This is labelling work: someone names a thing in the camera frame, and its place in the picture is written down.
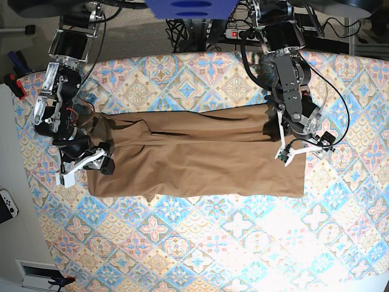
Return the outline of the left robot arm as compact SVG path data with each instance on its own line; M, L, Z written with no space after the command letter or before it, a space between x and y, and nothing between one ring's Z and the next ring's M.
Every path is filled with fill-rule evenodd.
M119 9L150 9L156 18L178 23L178 33L171 34L174 52L203 52L216 45L232 21L239 1L104 1ZM271 93L281 145L275 155L289 165L297 155L334 150L334 136L316 134L320 108L311 100L308 83L311 68L300 56L305 41L297 26L290 1L247 1L248 28L238 32L244 69L261 89ZM246 55L246 41L259 40L270 57L271 85L254 76Z

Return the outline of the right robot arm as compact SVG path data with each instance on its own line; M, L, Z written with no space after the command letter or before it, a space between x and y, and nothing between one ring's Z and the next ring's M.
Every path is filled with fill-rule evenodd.
M47 65L34 107L35 132L51 138L60 151L61 166L55 179L65 188L75 184L77 171L100 169L108 158L107 151L93 146L85 130L76 124L78 113L73 108L81 89L79 65L87 61L102 19L103 6L98 2L83 4L60 18L49 49L53 61Z

